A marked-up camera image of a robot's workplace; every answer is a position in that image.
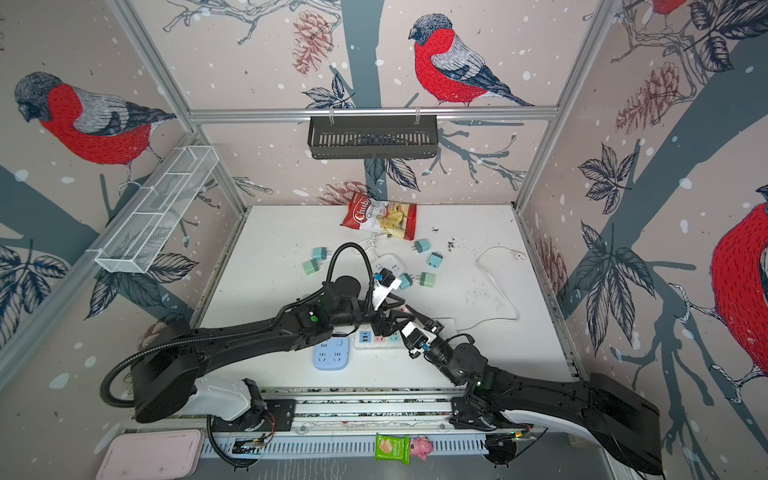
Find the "red white chips bag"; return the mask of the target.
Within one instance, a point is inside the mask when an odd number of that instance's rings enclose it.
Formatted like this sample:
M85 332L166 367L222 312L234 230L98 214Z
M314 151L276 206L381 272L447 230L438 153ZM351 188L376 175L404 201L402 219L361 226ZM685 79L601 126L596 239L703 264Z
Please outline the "red white chips bag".
M411 241L416 233L417 212L415 204L374 200L355 193L341 225Z

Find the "blue square power strip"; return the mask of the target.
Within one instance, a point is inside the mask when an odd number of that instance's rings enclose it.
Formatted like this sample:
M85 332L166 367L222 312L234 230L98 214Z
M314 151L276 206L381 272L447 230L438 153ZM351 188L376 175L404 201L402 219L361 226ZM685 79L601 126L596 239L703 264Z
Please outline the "blue square power strip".
M343 370L349 362L347 337L332 337L314 347L312 363L319 371Z

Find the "pink pig toy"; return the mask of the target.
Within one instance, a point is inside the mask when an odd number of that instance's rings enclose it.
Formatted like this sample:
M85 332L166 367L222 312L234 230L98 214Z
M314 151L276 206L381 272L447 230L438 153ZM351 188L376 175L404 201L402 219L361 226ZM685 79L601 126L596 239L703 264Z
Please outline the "pink pig toy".
M433 444L426 437L412 438L409 441L409 449L411 457L416 457L421 460L426 460L434 451Z

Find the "pink tray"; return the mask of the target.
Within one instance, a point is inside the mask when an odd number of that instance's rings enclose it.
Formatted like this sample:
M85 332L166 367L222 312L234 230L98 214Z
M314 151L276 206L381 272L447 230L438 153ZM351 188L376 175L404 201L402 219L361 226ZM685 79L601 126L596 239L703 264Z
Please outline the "pink tray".
M204 443L200 430L124 434L109 445L96 479L181 479L192 475Z

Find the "green snack packet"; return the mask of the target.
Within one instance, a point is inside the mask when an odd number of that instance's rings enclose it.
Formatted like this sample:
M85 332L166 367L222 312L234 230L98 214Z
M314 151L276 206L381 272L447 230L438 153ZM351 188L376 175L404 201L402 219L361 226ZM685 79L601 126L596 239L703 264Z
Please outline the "green snack packet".
M374 459L376 461L397 461L410 464L410 438L377 434L375 438Z

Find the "green charger plug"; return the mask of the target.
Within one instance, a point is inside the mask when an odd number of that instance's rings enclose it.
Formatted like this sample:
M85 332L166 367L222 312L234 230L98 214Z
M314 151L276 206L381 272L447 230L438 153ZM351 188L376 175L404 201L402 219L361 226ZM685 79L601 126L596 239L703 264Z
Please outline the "green charger plug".
M419 285L426 288L433 288L436 283L436 275L428 272L422 272L419 275Z
M310 259L302 263L302 269L306 275L312 275L320 271L321 264L315 259Z

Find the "teal charger plug near bag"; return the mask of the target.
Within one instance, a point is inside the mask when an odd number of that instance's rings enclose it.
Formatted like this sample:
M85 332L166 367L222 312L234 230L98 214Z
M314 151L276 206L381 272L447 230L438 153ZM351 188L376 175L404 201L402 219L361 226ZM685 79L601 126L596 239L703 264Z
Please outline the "teal charger plug near bag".
M431 249L431 244L427 239L419 239L413 242L413 249L417 253L424 253Z

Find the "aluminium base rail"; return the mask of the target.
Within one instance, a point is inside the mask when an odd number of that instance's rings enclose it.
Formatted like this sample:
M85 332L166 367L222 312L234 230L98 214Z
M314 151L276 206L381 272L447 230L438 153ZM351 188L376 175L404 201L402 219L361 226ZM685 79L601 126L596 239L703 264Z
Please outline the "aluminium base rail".
M200 429L233 458L267 460L371 458L377 435L424 437L439 455L485 454L489 445L510 439L527 447L542 434L563 433L588 446L585 430L538 414L504 415L496 426L470 428L450 423L457 415L456 390L426 392L329 393L273 391L263 396L269 416L246 430L197 414L179 414L156 423L135 423L129 432Z

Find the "aluminium frame post back right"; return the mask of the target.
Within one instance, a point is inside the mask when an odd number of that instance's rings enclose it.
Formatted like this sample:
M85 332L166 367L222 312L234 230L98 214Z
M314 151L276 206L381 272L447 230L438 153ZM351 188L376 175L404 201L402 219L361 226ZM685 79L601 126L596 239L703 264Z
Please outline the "aluminium frame post back right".
M590 18L589 29L586 32L567 82L558 99L556 116L549 122L545 130L536 155L518 193L515 202L515 210L518 214L524 211L532 199L546 162L552 155L558 138L566 126L568 117L597 58L620 4L620 1L608 0L598 1L596 4Z

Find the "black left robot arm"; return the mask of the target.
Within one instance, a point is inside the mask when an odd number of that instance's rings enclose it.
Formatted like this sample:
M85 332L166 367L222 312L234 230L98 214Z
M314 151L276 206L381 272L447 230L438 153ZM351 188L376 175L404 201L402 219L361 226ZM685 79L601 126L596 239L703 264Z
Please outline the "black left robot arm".
M353 277L332 278L341 253L354 250L363 259L368 288ZM374 271L362 246L342 244L333 254L321 288L283 306L274 317L247 324L196 328L167 327L143 350L121 360L99 387L102 401L132 409L140 423L176 414L200 388L198 379L240 361L298 351L332 338L339 326L358 326L374 319Z

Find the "aluminium frame top bar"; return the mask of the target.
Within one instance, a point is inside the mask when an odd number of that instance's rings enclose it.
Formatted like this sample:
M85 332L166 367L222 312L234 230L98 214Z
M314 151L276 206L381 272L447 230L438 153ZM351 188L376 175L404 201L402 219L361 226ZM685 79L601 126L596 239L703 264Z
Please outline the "aluminium frame top bar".
M436 116L438 120L552 121L558 117L556 106L485 106L485 107L408 107L357 109L197 109L190 110L188 120L195 125L244 123L301 123L313 117L329 120L341 117L405 116L416 119Z

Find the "long white pastel power strip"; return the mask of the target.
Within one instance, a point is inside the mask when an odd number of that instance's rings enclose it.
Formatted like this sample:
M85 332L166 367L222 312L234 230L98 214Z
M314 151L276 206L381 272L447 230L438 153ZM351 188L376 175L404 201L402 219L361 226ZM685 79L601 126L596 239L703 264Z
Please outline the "long white pastel power strip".
M377 336L369 326L361 327L354 334L354 347L357 350L405 349L404 342L398 331L389 336Z

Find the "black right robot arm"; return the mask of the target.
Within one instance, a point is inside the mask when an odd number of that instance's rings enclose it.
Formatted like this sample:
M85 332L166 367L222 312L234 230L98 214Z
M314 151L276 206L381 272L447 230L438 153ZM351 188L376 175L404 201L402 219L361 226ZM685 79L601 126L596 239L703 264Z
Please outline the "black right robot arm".
M368 316L376 335L399 333L411 358L423 357L464 394L453 423L493 430L501 423L563 427L638 473L663 473L658 408L610 376L551 381L492 366L471 336L455 344L437 321L415 311Z

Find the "aluminium frame post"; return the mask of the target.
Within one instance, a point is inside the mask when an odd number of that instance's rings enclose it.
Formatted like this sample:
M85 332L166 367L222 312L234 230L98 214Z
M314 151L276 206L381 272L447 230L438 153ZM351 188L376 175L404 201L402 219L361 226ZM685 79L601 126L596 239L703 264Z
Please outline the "aluminium frame post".
M184 131L197 144L211 145L201 128L192 123L191 109L188 102L174 80L170 67L162 59L151 36L142 24L132 3L124 0L108 0L107 5L136 50L143 65L147 68L150 76L163 92L168 105L176 114L177 120ZM213 169L212 175L236 214L238 216L246 214L248 209L246 202L223 160L218 162L218 165Z
M558 99L556 116L549 122L545 130L536 155L518 193L515 202L515 210L518 214L524 211L532 199L546 162L552 155L558 138L566 126L568 117L597 58L620 4L620 1L608 0L598 1L596 4L590 18L589 29L586 32L567 82Z

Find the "aluminium frame post back left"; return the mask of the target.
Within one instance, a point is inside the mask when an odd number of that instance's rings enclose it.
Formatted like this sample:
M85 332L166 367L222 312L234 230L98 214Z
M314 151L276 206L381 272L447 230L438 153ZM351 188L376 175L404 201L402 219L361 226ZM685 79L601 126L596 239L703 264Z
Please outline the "aluminium frame post back left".
M162 59L151 36L142 24L132 3L124 0L108 0L107 5L136 50L143 65L147 68L150 76L163 92L168 105L176 114L177 120L184 131L197 144L211 145L201 128L192 123L191 109L188 102L174 80L170 67ZM218 165L213 169L212 175L236 214L238 216L246 214L248 209L246 202L223 160L218 162Z

